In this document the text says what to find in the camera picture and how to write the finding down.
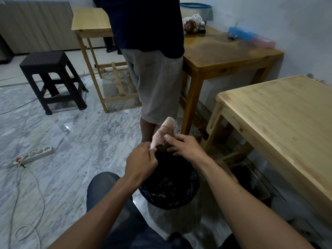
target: gray cabinet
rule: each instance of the gray cabinet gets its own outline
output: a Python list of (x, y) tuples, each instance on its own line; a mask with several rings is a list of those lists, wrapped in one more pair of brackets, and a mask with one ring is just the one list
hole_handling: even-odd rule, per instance
[(0, 34), (15, 54), (79, 49), (68, 2), (0, 2)]

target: forearm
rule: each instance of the forearm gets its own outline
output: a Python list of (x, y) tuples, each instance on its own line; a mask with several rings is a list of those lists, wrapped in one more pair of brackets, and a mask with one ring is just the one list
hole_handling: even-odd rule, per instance
[(52, 243), (49, 249), (100, 248), (137, 187), (131, 180), (120, 178), (110, 192)]
[(212, 159), (202, 167), (241, 248), (313, 248), (287, 222), (237, 184)]

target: pink hairbrush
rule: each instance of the pink hairbrush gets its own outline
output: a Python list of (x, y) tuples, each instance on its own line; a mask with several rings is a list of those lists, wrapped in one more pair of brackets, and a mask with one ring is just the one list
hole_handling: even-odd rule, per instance
[(174, 136), (174, 130), (178, 126), (176, 120), (172, 117), (167, 117), (164, 123), (160, 126), (157, 132), (152, 137), (152, 142), (150, 145), (150, 149), (156, 147), (157, 145), (165, 145), (166, 140), (164, 138), (165, 134), (169, 134), (170, 136)]

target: gray shorts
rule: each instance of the gray shorts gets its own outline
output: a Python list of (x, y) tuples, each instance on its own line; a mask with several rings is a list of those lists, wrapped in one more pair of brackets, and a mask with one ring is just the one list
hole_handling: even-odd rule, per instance
[(121, 50), (142, 102), (143, 120), (162, 124), (176, 119), (182, 83), (183, 57), (166, 58), (159, 50)]

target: stuffed toy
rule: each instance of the stuffed toy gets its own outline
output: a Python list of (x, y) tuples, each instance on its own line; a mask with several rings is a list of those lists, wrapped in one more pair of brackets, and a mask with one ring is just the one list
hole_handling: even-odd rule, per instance
[(196, 32), (199, 27), (205, 27), (205, 22), (203, 22), (202, 17), (199, 15), (199, 13), (188, 16), (182, 19), (182, 25), (183, 25), (183, 33), (190, 34), (193, 32)]

